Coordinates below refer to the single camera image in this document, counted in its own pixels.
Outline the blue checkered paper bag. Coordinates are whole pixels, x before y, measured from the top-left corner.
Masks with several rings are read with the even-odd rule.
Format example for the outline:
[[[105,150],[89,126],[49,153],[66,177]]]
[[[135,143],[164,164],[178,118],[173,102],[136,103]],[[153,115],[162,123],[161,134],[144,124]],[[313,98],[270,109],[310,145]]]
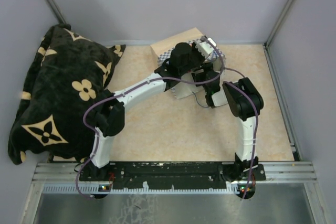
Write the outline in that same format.
[[[220,87],[225,73],[225,55],[215,41],[201,34],[197,28],[163,39],[151,45],[159,69],[183,82],[169,80],[169,88],[176,99],[205,92],[206,105],[215,108],[226,105]]]

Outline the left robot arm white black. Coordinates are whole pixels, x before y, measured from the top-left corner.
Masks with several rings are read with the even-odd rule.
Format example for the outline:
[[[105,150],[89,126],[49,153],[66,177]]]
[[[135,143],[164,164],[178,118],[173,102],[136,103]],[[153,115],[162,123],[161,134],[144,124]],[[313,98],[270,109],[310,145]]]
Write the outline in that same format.
[[[216,50],[211,38],[203,37],[200,42],[188,44],[180,42],[171,51],[170,57],[144,80],[126,89],[107,95],[95,103],[88,112],[95,111],[95,141],[89,161],[93,163],[90,173],[98,180],[108,177],[110,150],[114,137],[125,126],[125,113],[132,107],[175,87],[179,83],[202,86],[213,82],[212,79],[184,80],[185,74],[199,71],[207,63],[207,58]]]

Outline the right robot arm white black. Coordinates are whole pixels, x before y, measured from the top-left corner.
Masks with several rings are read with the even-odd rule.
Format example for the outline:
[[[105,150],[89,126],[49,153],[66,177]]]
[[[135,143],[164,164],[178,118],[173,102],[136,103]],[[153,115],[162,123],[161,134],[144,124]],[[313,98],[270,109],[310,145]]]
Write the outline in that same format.
[[[238,149],[232,165],[224,166],[223,176],[227,181],[251,178],[253,169],[258,166],[256,153],[256,135],[258,116],[264,107],[264,101],[248,77],[237,82],[224,81],[219,87],[219,80],[203,84],[207,105],[215,107],[215,94],[225,97],[230,111],[238,122]]]

